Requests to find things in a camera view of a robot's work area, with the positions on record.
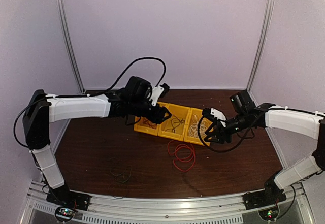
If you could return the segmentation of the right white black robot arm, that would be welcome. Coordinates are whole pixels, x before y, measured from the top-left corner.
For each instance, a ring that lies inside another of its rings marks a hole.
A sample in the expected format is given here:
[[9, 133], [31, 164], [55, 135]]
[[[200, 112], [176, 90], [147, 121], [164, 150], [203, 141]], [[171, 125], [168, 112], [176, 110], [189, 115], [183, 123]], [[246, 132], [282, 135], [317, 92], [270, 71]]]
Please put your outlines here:
[[294, 165], [280, 171], [265, 183], [260, 199], [272, 204], [283, 189], [312, 175], [324, 172], [324, 113], [307, 112], [272, 103], [256, 105], [248, 91], [243, 90], [230, 97], [236, 116], [226, 116], [214, 108], [205, 108], [200, 120], [207, 119], [211, 125], [201, 133], [200, 142], [209, 150], [224, 153], [241, 145], [253, 128], [281, 129], [305, 135], [317, 141], [316, 149]]

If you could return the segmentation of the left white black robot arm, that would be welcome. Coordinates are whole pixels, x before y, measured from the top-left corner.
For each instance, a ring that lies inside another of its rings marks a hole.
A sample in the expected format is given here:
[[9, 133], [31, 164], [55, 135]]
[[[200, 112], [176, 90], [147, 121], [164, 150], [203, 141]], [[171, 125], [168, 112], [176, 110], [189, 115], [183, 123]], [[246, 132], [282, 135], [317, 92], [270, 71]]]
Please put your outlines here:
[[50, 147], [49, 124], [77, 118], [127, 118], [132, 115], [161, 124], [171, 113], [158, 100], [169, 91], [167, 84], [152, 87], [140, 77], [130, 77], [127, 85], [118, 91], [97, 94], [54, 95], [39, 89], [34, 92], [24, 111], [25, 141], [36, 160], [53, 197], [63, 206], [73, 201], [63, 175]]

